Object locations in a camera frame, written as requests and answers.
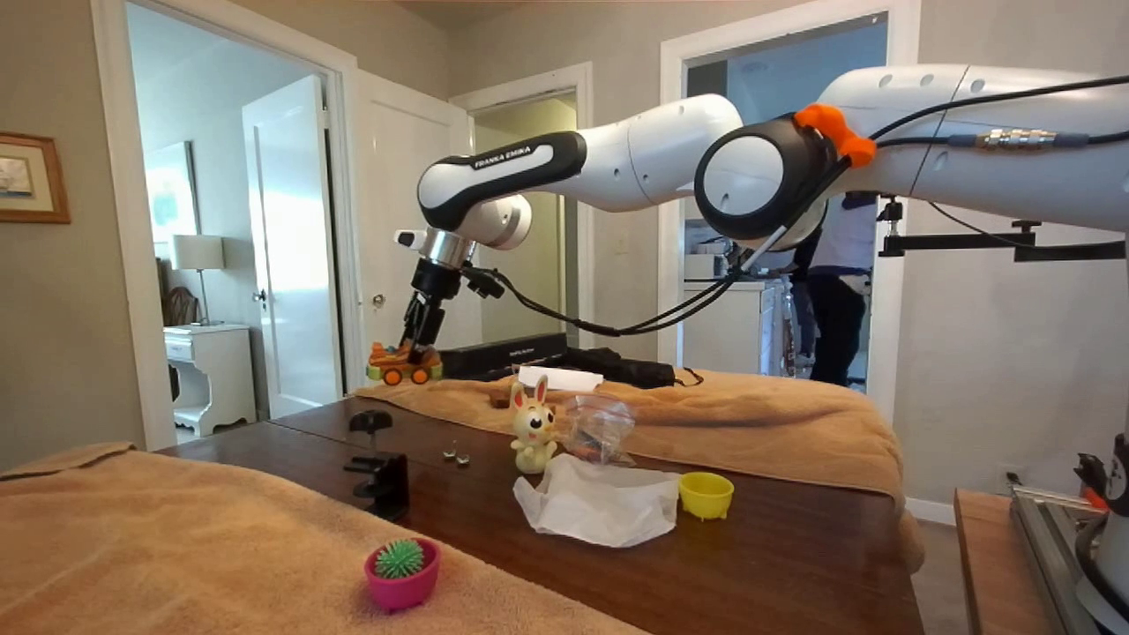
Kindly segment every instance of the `beige blanket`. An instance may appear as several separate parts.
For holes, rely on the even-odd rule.
[[[628,455],[905,501],[899,444],[863,396],[795,378],[698,378],[698,383],[679,388],[633,388],[616,380],[596,388],[596,396],[636,409]],[[435,380],[365,388],[361,397],[513,434],[509,388],[513,380]],[[905,534],[908,565],[921,568],[925,550],[913,517],[905,514],[897,534]]]
[[[80,448],[0,476],[0,631],[633,631],[456,548],[384,616],[365,557],[400,536],[264,474]]]

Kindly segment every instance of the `small figurine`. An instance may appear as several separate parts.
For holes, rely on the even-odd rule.
[[[367,378],[387,388],[402,380],[427,383],[440,378],[440,355],[435,349],[412,354],[407,343],[400,349],[373,343],[367,354]]]
[[[513,409],[514,412],[514,464],[520,474],[543,474],[543,464],[553,458],[553,405],[551,405],[551,378],[541,378],[533,390],[522,388],[522,380],[513,383]]]

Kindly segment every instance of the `green object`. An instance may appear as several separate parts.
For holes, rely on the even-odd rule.
[[[424,548],[415,538],[396,538],[378,552],[382,578],[407,578],[424,568]]]

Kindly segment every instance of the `white ceiling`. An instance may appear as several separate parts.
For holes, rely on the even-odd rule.
[[[400,7],[435,22],[438,28],[466,28],[535,0],[400,0]]]

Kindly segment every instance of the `orange joint ring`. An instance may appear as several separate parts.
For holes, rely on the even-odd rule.
[[[861,138],[848,127],[843,108],[813,103],[800,113],[795,113],[796,127],[820,131],[827,142],[837,146],[840,160],[849,165],[870,165],[880,154],[880,146],[870,138]]]

